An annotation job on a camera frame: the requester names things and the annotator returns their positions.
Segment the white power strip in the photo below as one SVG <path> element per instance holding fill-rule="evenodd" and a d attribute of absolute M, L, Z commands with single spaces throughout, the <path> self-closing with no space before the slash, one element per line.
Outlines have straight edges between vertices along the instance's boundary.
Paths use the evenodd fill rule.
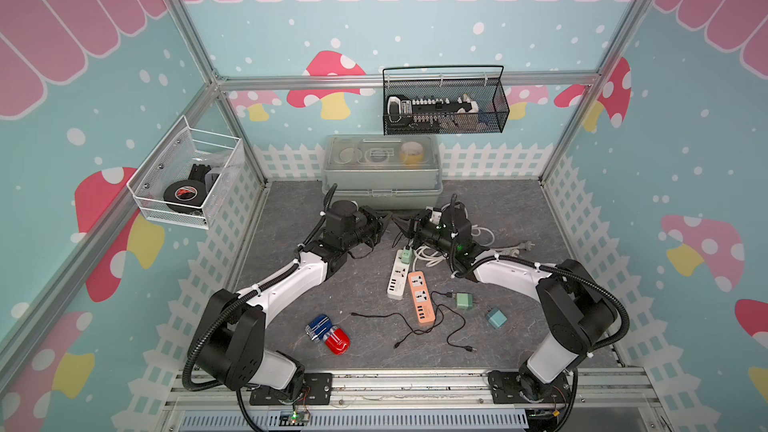
<path fill-rule="evenodd" d="M 404 263 L 400 258 L 396 258 L 387 284 L 387 296 L 390 299 L 403 299 L 409 272 L 410 265 Z"/>

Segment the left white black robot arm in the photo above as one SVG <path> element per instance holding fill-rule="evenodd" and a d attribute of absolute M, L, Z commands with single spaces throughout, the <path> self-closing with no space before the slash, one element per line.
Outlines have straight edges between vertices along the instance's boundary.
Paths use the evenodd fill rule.
<path fill-rule="evenodd" d="M 182 368 L 183 387 L 201 392 L 224 386 L 241 393 L 268 387 L 294 402 L 304 389 L 304 367 L 290 356 L 265 348 L 270 322 L 296 299 L 321 285 L 347 262 L 352 249 L 379 244 L 390 212 L 333 200 L 328 191 L 320 219 L 293 252 L 291 261 L 237 292 L 221 289 L 209 299 Z"/>

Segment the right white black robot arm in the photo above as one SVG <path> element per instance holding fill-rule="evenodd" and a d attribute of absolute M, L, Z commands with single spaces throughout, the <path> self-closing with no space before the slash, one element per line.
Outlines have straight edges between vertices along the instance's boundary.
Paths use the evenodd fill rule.
<path fill-rule="evenodd" d="M 393 217 L 409 242 L 446 260 L 453 276 L 491 284 L 538 301 L 548 334 L 518 369 L 522 397 L 540 402 L 558 379 L 575 374 L 588 356 L 623 339 L 630 328 L 621 301 L 578 261 L 542 264 L 481 245 L 465 206 L 453 196 L 438 210 Z"/>

